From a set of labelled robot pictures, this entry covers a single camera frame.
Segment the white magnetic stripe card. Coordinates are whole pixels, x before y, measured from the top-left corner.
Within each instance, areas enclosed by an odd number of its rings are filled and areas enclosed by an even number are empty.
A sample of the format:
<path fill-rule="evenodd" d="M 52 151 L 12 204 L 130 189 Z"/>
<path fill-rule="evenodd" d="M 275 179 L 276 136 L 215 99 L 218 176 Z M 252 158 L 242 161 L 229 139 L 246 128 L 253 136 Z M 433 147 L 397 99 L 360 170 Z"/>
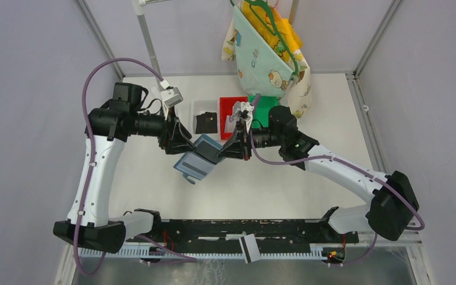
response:
<path fill-rule="evenodd" d="M 249 264 L 262 259 L 257 240 L 254 234 L 239 238 L 240 247 L 245 263 Z"/>

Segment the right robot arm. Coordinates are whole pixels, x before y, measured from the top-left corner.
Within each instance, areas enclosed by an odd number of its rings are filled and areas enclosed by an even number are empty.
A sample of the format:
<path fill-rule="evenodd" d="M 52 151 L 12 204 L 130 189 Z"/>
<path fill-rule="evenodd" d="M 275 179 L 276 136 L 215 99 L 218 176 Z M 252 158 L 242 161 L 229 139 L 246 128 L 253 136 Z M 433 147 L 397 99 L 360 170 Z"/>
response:
<path fill-rule="evenodd" d="M 359 166 L 336 155 L 316 139 L 299 131 L 289 107 L 275 106 L 268 113 L 268 126 L 254 128 L 253 103 L 237 102 L 231 120 L 236 125 L 219 152 L 221 158 L 249 160 L 256 156 L 263 163 L 295 166 L 321 175 L 359 197 L 363 205 L 333 207 L 319 226 L 326 242 L 335 242 L 349 232 L 373 231 L 397 241 L 406 230 L 421 231 L 425 222 L 409 178 Z"/>

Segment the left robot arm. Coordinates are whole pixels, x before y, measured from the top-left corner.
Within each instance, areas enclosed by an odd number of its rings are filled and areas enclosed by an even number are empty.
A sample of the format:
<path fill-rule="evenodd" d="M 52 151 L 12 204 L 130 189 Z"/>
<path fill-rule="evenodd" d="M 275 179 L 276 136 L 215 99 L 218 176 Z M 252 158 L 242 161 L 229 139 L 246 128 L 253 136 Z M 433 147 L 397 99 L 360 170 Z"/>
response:
<path fill-rule="evenodd" d="M 80 248 L 115 254 L 124 242 L 141 234 L 149 242 L 163 234 L 159 213 L 136 209 L 131 214 L 111 218 L 109 198 L 117 163 L 132 135 L 156 137 L 166 154 L 194 151 L 192 135 L 181 124 L 175 106 L 183 97 L 177 87 L 158 93 L 160 110 L 143 107 L 140 85 L 116 83 L 113 97 L 88 114 L 85 129 L 85 160 L 73 205 L 64 221 L 57 221 L 53 234 Z"/>

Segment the blue card holder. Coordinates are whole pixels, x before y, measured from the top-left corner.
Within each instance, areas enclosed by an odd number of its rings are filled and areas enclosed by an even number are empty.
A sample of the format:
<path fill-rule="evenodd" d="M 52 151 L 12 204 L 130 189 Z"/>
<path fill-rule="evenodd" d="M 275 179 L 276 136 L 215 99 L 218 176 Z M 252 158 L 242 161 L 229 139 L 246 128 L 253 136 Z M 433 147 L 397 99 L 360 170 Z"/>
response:
<path fill-rule="evenodd" d="M 182 177 L 190 184 L 195 185 L 196 181 L 203 180 L 208 176 L 217 164 L 212 164 L 195 151 L 185 153 L 173 166 L 173 168 L 182 173 Z"/>

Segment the black card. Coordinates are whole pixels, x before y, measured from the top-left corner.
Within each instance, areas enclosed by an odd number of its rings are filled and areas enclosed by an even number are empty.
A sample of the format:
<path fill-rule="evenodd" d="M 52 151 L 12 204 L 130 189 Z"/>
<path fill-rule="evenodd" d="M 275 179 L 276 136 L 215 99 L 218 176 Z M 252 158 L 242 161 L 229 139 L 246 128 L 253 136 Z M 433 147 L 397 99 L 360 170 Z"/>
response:
<path fill-rule="evenodd" d="M 223 146 L 209 136 L 200 136 L 195 142 L 195 153 L 212 164 L 219 164 L 224 157 L 219 156 Z"/>

